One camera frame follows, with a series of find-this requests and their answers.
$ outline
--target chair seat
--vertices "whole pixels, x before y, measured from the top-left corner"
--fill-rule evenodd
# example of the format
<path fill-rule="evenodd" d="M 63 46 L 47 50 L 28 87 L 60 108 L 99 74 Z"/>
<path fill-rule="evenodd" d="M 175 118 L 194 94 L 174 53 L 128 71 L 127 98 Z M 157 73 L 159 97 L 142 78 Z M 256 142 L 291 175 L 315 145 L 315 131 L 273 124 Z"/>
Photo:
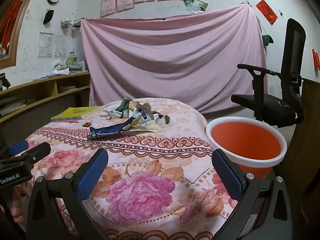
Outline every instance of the chair seat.
<path fill-rule="evenodd" d="M 232 95 L 231 101 L 254 111 L 254 95 Z M 294 110 L 282 99 L 264 94 L 263 120 L 272 126 L 288 126 L 294 116 Z"/>

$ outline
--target white bucket rim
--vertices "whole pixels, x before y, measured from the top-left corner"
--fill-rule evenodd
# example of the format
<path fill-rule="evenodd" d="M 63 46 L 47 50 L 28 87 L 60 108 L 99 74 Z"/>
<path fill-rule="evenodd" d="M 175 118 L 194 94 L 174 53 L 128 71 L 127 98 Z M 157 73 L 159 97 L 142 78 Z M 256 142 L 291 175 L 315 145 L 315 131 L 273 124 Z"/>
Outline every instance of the white bucket rim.
<path fill-rule="evenodd" d="M 218 124 L 221 123 L 225 123 L 225 122 L 244 122 L 244 123 L 250 123 L 253 125 L 257 125 L 259 127 L 262 127 L 266 130 L 268 130 L 269 132 L 271 132 L 279 141 L 280 143 L 280 147 L 281 147 L 281 151 L 280 154 L 272 159 L 268 159 L 268 160 L 256 160 L 256 159 L 250 159 L 250 158 L 246 158 L 246 157 L 242 157 L 239 155 L 236 155 L 226 149 L 224 149 L 223 147 L 221 147 L 211 136 L 211 130 L 213 127 L 217 126 Z M 211 122 L 208 123 L 207 127 L 205 128 L 205 133 L 207 135 L 207 138 L 209 139 L 209 141 L 211 142 L 212 146 L 217 147 L 219 146 L 219 148 L 221 150 L 223 150 L 223 152 L 228 156 L 228 158 L 235 163 L 238 163 L 240 165 L 244 165 L 244 166 L 248 166 L 248 167 L 252 167 L 252 168 L 270 168 L 270 167 L 274 167 L 276 165 L 278 165 L 285 156 L 285 153 L 287 152 L 287 142 L 284 139 L 283 135 L 276 130 L 275 128 L 273 128 L 272 126 L 257 121 L 255 119 L 251 119 L 251 118 L 247 118 L 247 117 L 239 117 L 239 116 L 226 116 L 226 117 L 220 117 L 217 119 L 212 120 Z"/>

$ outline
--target blue wrapper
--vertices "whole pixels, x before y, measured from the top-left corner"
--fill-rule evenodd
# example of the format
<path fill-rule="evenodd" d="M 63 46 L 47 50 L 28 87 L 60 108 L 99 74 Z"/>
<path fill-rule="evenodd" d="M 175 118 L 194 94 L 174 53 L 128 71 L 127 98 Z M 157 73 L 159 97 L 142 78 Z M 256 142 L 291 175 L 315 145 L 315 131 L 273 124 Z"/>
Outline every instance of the blue wrapper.
<path fill-rule="evenodd" d="M 98 137 L 123 133 L 132 127 L 136 127 L 153 119 L 154 117 L 150 108 L 138 104 L 133 111 L 132 117 L 130 117 L 126 122 L 102 128 L 90 127 L 90 134 L 87 136 L 87 139 L 92 140 Z"/>
<path fill-rule="evenodd" d="M 103 137 L 106 135 L 113 135 L 113 134 L 125 132 L 128 130 L 128 128 L 134 127 L 135 122 L 136 124 L 138 124 L 138 120 L 135 117 L 130 117 L 126 122 L 111 125 L 109 127 L 102 127 L 102 128 L 90 127 L 90 134 L 87 136 L 87 139 L 92 140 L 92 139 Z"/>

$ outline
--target orange bucket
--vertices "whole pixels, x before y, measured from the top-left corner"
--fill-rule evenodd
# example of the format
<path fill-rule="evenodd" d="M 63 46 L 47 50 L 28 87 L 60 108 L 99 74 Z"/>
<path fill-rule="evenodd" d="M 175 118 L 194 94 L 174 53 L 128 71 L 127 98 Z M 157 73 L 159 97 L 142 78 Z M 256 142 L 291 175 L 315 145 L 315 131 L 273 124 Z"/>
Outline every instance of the orange bucket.
<path fill-rule="evenodd" d="M 214 149 L 221 148 L 244 172 L 265 179 L 286 153 L 284 137 L 266 123 L 246 117 L 212 120 L 206 134 Z"/>

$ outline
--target green tag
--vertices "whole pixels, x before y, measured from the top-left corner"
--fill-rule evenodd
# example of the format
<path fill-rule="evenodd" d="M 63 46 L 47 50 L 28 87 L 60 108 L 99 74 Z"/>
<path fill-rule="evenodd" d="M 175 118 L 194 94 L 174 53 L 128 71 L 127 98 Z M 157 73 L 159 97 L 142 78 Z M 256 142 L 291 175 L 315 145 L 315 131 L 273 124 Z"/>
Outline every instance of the green tag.
<path fill-rule="evenodd" d="M 268 46 L 270 43 L 273 43 L 273 39 L 270 35 L 262 35 L 263 46 Z"/>
<path fill-rule="evenodd" d="M 131 98 L 125 97 L 125 98 L 122 100 L 122 102 L 121 102 L 121 104 L 119 105 L 119 107 L 116 109 L 116 111 L 118 111 L 118 112 L 123 112 L 123 111 L 129 109 L 129 104 L 130 104 L 131 101 L 133 101 Z"/>

